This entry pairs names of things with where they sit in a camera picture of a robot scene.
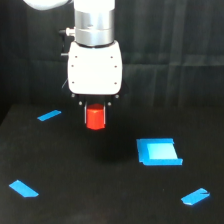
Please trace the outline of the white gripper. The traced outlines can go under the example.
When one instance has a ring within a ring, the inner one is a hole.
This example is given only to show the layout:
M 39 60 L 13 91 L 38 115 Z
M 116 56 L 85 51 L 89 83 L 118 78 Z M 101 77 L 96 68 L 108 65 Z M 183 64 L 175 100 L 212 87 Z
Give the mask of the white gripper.
M 84 124 L 87 122 L 87 105 L 104 104 L 104 124 L 107 125 L 113 99 L 128 93 L 123 79 L 123 64 L 119 43 L 87 48 L 73 41 L 67 53 L 67 80 L 71 95 L 84 106 Z

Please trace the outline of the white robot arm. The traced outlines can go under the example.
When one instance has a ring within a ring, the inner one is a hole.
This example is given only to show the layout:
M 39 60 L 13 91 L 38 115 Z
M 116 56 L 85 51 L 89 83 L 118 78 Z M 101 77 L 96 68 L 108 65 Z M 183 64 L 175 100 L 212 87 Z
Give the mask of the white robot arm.
M 74 26 L 60 32 L 73 39 L 62 53 L 68 58 L 66 84 L 84 108 L 86 127 L 103 129 L 106 109 L 125 92 L 121 50 L 114 39 L 115 0 L 23 1 L 39 11 L 74 7 Z

